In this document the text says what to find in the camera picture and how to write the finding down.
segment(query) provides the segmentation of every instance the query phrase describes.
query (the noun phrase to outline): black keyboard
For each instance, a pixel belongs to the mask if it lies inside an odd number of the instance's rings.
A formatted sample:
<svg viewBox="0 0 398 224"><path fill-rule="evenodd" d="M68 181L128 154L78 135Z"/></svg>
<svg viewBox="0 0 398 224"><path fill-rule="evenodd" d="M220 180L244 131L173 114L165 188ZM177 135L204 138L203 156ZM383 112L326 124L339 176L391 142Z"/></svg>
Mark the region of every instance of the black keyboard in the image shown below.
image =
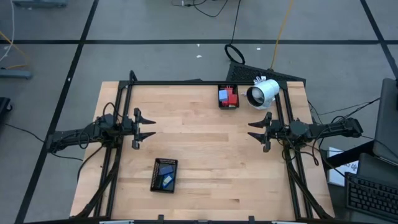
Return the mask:
<svg viewBox="0 0 398 224"><path fill-rule="evenodd" d="M305 79L286 75L272 70L264 70L261 68L255 68L247 65L241 65L239 63L231 62L229 65L227 81L251 81L255 80L257 76L265 76L267 79L273 79L275 81L297 81L303 82L305 85Z"/></svg>
<svg viewBox="0 0 398 224"><path fill-rule="evenodd" d="M392 222L398 221L398 186L347 172L347 208Z"/></svg>

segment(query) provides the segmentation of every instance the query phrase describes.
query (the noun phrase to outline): blue object in tray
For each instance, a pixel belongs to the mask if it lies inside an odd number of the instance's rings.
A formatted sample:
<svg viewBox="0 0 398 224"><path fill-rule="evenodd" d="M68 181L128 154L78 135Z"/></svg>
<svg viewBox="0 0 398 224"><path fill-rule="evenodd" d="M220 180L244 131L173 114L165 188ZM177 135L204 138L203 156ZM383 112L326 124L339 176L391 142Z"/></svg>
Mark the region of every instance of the blue object in tray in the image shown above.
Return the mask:
<svg viewBox="0 0 398 224"><path fill-rule="evenodd" d="M220 101L228 100L228 92L226 90L218 90L218 100Z"/></svg>
<svg viewBox="0 0 398 224"><path fill-rule="evenodd" d="M160 175L166 175L166 174L169 174L169 173L172 173L172 172L173 172L173 167L172 166L165 166L163 168L160 168L160 170L159 170L159 174Z"/></svg>
<svg viewBox="0 0 398 224"><path fill-rule="evenodd" d="M163 188L166 188L169 183L173 182L173 177L171 175L166 175L163 178L162 186Z"/></svg>

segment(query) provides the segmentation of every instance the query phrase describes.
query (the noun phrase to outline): floor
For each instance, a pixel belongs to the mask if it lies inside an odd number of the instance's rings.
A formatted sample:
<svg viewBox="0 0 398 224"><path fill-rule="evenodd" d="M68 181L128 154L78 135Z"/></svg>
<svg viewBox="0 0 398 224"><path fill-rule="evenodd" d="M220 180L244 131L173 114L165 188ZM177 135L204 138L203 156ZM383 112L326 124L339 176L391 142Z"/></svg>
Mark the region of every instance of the floor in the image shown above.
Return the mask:
<svg viewBox="0 0 398 224"><path fill-rule="evenodd" d="M172 6L169 0L99 0L83 38L129 41L118 45L91 41L78 57L76 50L82 46L79 40L93 2L70 0L65 9L15 8L15 39L26 40L18 46L30 56L34 77L0 79L0 96L10 97L14 104L5 122L44 138L66 77L72 82L57 130L80 128L91 121L101 82L126 80L130 70L139 80L225 80L229 61L223 48L231 38L238 0L230 0L217 18L206 17L192 7ZM208 1L200 8L216 14L223 2ZM398 25L394 21L398 19L398 2L366 3L383 38L397 40ZM269 68L274 45L251 40L276 39L288 5L289 0L242 1L235 39L245 44L235 46L244 54L247 65ZM0 30L11 36L8 1L0 2ZM377 40L360 0L295 1L282 39L297 41L279 46L274 70L306 78L308 99L319 113L371 101L379 96L382 79L394 78L381 44L360 41ZM316 40L327 41L319 44ZM392 56L398 57L396 42L385 43ZM0 55L6 46L0 44ZM79 61L73 72L71 63L76 57ZM0 67L20 63L23 58L12 49ZM353 116L361 122L364 135L374 135L377 108L375 103ZM324 115L322 121L349 112ZM323 147L349 149L366 141L336 137L326 139ZM41 146L26 133L0 128L0 170L4 170L2 179L6 180L0 183L3 223L16 218ZM71 147L60 154L82 158L83 153ZM26 222L68 217L80 164L47 157Z"/></svg>

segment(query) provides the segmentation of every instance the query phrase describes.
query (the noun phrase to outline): white paper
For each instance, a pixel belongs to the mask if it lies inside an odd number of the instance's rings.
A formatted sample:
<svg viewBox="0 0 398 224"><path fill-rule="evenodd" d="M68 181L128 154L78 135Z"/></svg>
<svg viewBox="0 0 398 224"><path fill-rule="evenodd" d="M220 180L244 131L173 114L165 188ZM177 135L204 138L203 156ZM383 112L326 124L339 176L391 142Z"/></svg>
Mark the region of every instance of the white paper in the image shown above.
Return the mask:
<svg viewBox="0 0 398 224"><path fill-rule="evenodd" d="M334 155L344 152L340 149L335 149L334 147L329 147L329 150L331 150L331 151L328 151L328 157L331 157L331 156L334 156ZM339 166L336 169L338 171L342 172L343 174L345 172L351 172L353 174L356 174L356 171L358 170L358 161ZM341 176L339 173L337 173L337 171L335 171L334 169L330 169L328 183L344 187L345 179L343 176Z"/></svg>

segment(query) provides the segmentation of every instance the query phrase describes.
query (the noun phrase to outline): wooden tabletop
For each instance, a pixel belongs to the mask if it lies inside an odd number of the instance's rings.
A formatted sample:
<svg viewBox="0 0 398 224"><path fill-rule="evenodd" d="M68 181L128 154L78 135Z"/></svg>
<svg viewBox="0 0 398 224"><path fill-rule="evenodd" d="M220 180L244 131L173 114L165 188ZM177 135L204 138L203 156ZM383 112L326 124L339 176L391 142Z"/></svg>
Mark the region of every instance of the wooden tabletop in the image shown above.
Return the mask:
<svg viewBox="0 0 398 224"><path fill-rule="evenodd" d="M102 84L95 117L107 102L115 101L117 87L118 82ZM239 86L239 92L248 87ZM294 118L311 123L303 83L290 82L288 87ZM254 109L242 95L239 102L236 110L220 110L217 86L133 86L129 117L138 107L143 117L156 121L142 125L141 131L157 133L142 142L140 150L131 147L132 136L124 138L112 218L155 220L163 214L166 220L247 220L250 215L256 220L294 220L282 146L272 141L271 150L263 153L247 134L264 132L248 123L262 120L266 111ZM268 111L277 119L275 103ZM99 146L90 144L85 158ZM71 215L80 212L98 189L104 153L101 150L82 169ZM316 166L310 156L302 157L309 190L334 216L322 163ZM149 191L155 158L178 160L174 194ZM299 188L297 192L305 217Z"/></svg>

